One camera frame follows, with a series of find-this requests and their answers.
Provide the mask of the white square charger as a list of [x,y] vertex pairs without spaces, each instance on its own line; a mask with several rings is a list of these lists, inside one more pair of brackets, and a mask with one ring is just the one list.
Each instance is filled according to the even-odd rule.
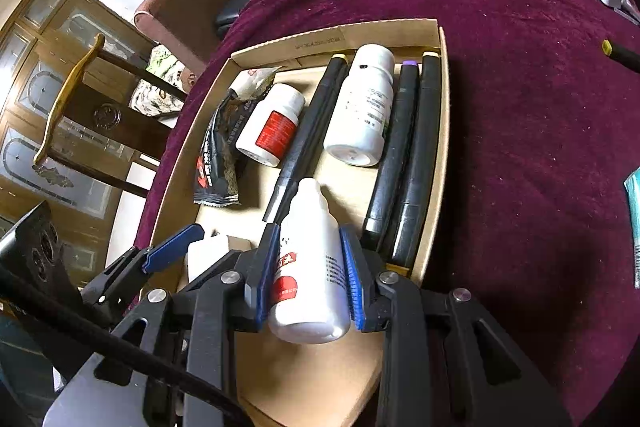
[[230,251],[229,236],[218,234],[192,242],[186,253],[188,282],[195,281],[201,274],[214,265]]

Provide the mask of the black snack packet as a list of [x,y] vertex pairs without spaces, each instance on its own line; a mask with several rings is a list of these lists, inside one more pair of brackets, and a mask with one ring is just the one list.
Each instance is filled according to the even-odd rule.
[[239,204],[236,163],[241,152],[236,146],[247,147],[265,127],[268,112],[264,101],[279,69],[241,70],[218,103],[196,158],[195,204],[217,208]]

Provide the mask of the white dropper bottle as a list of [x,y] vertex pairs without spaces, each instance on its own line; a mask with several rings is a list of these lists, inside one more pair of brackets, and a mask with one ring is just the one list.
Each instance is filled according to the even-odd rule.
[[268,325],[273,335],[299,345],[330,343],[350,327],[340,230],[312,178],[298,182],[280,225]]

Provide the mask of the small white red-label bottle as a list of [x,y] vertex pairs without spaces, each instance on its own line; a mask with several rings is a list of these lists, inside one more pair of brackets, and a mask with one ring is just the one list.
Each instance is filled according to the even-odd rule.
[[276,168],[294,138],[304,105],[299,91],[275,83],[248,118],[235,148],[259,164]]

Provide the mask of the black marker yellow tip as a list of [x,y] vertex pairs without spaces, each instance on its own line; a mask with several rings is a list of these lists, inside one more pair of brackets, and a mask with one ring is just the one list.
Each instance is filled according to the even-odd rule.
[[442,59],[435,52],[422,56],[419,98],[414,111],[413,134],[408,165],[401,185],[400,199],[392,220],[392,241],[388,261],[410,269],[420,245],[435,174],[440,98],[442,97]]

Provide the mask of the black marker purple cap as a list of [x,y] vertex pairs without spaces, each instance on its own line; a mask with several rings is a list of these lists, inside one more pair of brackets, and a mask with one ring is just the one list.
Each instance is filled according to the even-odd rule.
[[375,249],[382,239],[399,191],[400,175],[404,169],[413,120],[418,79],[418,63],[403,62],[392,115],[390,115],[390,132],[387,135],[384,155],[378,167],[378,177],[362,226],[361,243],[369,249]]

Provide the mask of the large white bottle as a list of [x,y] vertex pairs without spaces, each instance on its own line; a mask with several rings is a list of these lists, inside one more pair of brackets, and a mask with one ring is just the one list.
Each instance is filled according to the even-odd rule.
[[357,167],[380,161],[394,101],[394,67],[394,54],[385,46],[360,46],[326,129],[326,153]]

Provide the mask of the teal blue box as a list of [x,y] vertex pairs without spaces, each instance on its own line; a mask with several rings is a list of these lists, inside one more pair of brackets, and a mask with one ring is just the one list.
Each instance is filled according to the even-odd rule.
[[640,288],[640,168],[624,181],[634,247],[634,288]]

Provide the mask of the cardboard tray box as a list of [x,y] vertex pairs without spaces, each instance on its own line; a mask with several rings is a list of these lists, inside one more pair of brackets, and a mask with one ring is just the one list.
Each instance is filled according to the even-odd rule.
[[[160,199],[152,242],[158,243],[185,225],[204,219],[206,231],[258,242],[268,199],[277,183],[276,169],[251,161],[239,183],[240,205],[207,208],[193,200],[196,156],[205,129],[235,77],[247,69],[275,67],[277,81],[310,98],[335,54],[351,57],[367,43],[390,49],[396,60],[424,52],[445,53],[436,20],[381,20],[305,32],[235,52],[220,69],[198,106],[186,139]],[[361,225],[369,205],[376,171],[345,164],[321,154],[303,173],[286,210],[304,231],[338,225]],[[258,426],[349,426],[373,393],[382,369],[383,336],[349,329],[322,345],[293,345],[270,329],[236,337],[238,392]]]

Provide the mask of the wooden cabinet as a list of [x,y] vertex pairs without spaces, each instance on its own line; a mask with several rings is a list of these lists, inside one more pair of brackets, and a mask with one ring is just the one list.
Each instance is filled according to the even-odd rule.
[[18,0],[1,28],[1,228],[40,202],[70,280],[102,271],[134,149],[94,125],[125,112],[154,43],[99,0]]

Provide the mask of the black marker yellow cap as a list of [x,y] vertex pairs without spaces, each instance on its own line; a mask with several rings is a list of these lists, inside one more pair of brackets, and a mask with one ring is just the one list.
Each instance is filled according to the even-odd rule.
[[611,40],[604,39],[601,44],[602,51],[605,56],[612,61],[623,65],[631,72],[640,74],[640,55],[630,49],[619,46],[616,43],[612,43]]

